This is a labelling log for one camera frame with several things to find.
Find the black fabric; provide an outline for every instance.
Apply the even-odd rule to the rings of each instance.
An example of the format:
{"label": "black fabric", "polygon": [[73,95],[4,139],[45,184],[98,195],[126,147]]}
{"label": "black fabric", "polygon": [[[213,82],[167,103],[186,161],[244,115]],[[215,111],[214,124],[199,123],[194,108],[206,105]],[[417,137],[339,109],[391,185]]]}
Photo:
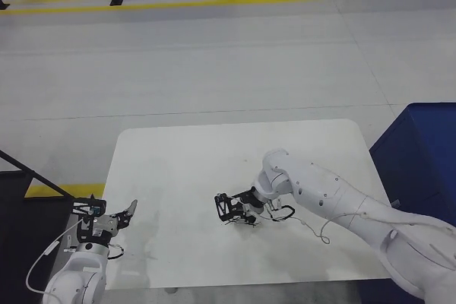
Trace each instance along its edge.
{"label": "black fabric", "polygon": [[[39,303],[25,277],[30,266],[67,225],[68,198],[24,198],[31,178],[23,172],[0,173],[0,303]],[[34,268],[30,285],[44,290],[59,248]]]}

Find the cable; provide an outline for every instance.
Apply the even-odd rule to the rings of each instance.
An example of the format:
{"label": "cable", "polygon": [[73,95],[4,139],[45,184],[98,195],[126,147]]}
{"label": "cable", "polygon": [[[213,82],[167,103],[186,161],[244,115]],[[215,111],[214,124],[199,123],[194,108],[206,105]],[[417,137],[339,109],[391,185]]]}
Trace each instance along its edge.
{"label": "cable", "polygon": [[113,247],[113,248],[117,248],[117,249],[120,248],[122,250],[122,253],[120,253],[119,255],[108,257],[109,260],[114,260],[114,259],[119,258],[119,257],[121,257],[122,255],[125,254],[125,250],[120,245],[112,245],[112,244],[108,244],[108,245]]}
{"label": "cable", "polygon": [[444,252],[437,249],[433,244],[429,244],[429,246],[431,246],[431,248],[434,249],[434,251],[437,252],[439,255],[441,255],[442,258],[444,258],[449,264],[453,265],[454,268],[456,268],[456,263],[451,258],[448,258],[448,256],[446,256]]}
{"label": "cable", "polygon": [[55,294],[52,294],[52,293],[47,293],[46,291],[42,291],[42,290],[35,290],[34,288],[30,287],[29,285],[29,277],[30,277],[30,273],[32,272],[33,268],[36,267],[36,264],[39,262],[40,258],[42,258],[45,254],[46,254],[46,251],[49,249],[49,247],[54,244],[55,241],[57,241],[58,239],[61,239],[62,236],[64,236],[69,230],[75,228],[79,223],[81,223],[83,220],[79,220],[76,224],[74,224],[73,226],[69,227],[66,231],[64,231],[63,233],[61,233],[61,235],[59,235],[57,238],[55,238],[54,241],[52,241],[49,246],[47,246],[47,248],[43,251],[43,253],[41,255],[39,255],[39,257],[37,258],[37,260],[32,264],[32,267],[29,269],[29,272],[27,273],[27,276],[25,277],[25,286],[27,286],[27,289],[34,292],[34,293],[41,293],[43,295],[48,295],[48,296],[52,296],[52,297],[55,297],[59,304],[62,304],[60,298],[57,297],[57,295]]}

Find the floor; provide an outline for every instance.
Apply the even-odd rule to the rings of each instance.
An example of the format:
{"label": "floor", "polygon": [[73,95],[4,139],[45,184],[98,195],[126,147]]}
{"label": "floor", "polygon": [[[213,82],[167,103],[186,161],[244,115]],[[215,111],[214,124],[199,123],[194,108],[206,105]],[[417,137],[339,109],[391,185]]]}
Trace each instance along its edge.
{"label": "floor", "polygon": [[[456,0],[0,15],[0,148],[59,184],[105,182],[127,128],[348,118],[371,147],[408,103],[449,100]],[[105,301],[125,296],[358,302],[345,282]]]}

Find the table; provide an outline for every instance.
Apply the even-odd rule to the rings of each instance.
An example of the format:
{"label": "table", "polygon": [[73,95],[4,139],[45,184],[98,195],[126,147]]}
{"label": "table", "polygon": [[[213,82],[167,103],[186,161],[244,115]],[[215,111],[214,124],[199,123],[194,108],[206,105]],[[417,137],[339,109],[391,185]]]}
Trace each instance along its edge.
{"label": "table", "polygon": [[[386,278],[372,250],[329,224],[324,245],[297,220],[225,225],[214,196],[248,189],[264,153],[283,147],[388,204],[356,123],[346,119],[129,129],[120,134],[103,198],[108,214],[138,199],[113,243],[107,289],[202,287]],[[325,220],[284,204],[319,229]]]}

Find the white cable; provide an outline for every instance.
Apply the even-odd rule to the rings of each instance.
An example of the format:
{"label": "white cable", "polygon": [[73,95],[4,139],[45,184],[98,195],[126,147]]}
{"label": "white cable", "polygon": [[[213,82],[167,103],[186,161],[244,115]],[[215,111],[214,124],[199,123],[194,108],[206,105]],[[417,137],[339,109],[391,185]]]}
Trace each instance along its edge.
{"label": "white cable", "polygon": [[439,255],[441,255],[442,258],[444,258],[449,264],[453,265],[454,268],[456,268],[456,263],[451,258],[446,256],[446,254],[444,252],[442,252],[441,250],[437,249],[433,244],[429,244],[429,246],[431,246],[431,248],[434,249],[434,251],[437,252]]}
{"label": "white cable", "polygon": [[314,231],[314,229],[308,225],[305,221],[299,219],[298,217],[289,217],[290,219],[293,218],[294,220],[298,220],[302,225],[308,227],[312,233],[314,233],[314,235],[316,237],[318,237],[319,239],[321,239],[321,241],[326,244],[326,245],[329,245],[329,243],[331,243],[331,240],[327,237],[327,236],[323,236],[322,232],[325,230],[325,227],[326,225],[328,225],[330,222],[336,220],[337,218],[340,218],[340,217],[345,217],[347,215],[360,215],[361,213],[357,213],[357,212],[353,212],[351,214],[338,214],[337,216],[335,217],[332,217],[330,218],[329,220],[326,220],[326,223],[324,223],[322,226],[321,226],[321,230],[319,231],[319,234],[316,233],[316,231]]}
{"label": "white cable", "polygon": [[42,291],[42,290],[35,290],[34,288],[30,287],[29,285],[29,276],[30,276],[30,273],[32,272],[33,268],[36,267],[36,264],[39,262],[39,260],[46,254],[46,251],[49,249],[49,247],[55,242],[57,241],[58,239],[60,239],[62,236],[64,236],[69,230],[75,228],[79,223],[81,223],[83,220],[79,220],[76,224],[74,224],[73,226],[69,227],[66,231],[64,231],[63,233],[61,233],[60,236],[58,236],[57,238],[54,239],[54,241],[52,241],[49,246],[47,246],[47,248],[43,251],[43,253],[41,255],[39,255],[39,257],[37,258],[37,260],[32,264],[32,267],[29,269],[29,272],[27,273],[27,276],[25,277],[25,286],[27,286],[27,288],[32,291],[32,292],[35,292],[35,293],[41,293],[43,295],[48,295],[48,296],[52,296],[52,297],[55,297],[59,304],[62,304],[60,298],[57,297],[57,295],[54,295],[52,293],[47,293],[46,291]]}

